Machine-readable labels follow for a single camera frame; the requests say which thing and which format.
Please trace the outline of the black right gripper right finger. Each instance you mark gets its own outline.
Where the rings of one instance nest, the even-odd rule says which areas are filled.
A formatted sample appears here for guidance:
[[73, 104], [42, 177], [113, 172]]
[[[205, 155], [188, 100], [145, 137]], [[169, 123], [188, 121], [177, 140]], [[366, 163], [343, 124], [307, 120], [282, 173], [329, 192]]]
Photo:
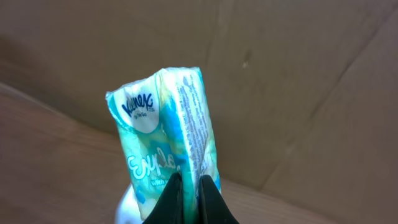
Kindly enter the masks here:
[[199, 187], [198, 208], [201, 224], [239, 224], [209, 175], [201, 177]]

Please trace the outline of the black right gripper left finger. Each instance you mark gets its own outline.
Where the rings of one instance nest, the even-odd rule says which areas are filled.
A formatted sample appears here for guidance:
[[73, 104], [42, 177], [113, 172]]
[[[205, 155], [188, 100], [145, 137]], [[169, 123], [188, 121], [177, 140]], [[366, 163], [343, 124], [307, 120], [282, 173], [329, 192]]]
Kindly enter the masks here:
[[178, 172], [170, 176], [153, 211], [143, 224], [183, 224], [183, 185]]

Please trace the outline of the tissue pack white green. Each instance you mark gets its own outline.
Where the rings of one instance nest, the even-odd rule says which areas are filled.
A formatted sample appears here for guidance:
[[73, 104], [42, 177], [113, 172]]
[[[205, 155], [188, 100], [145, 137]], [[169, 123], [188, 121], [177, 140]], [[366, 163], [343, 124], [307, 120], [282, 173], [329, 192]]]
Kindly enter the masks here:
[[105, 96], [116, 122], [141, 218], [145, 220], [178, 172], [183, 217], [197, 223], [199, 180], [219, 189], [215, 137], [198, 67], [163, 68]]

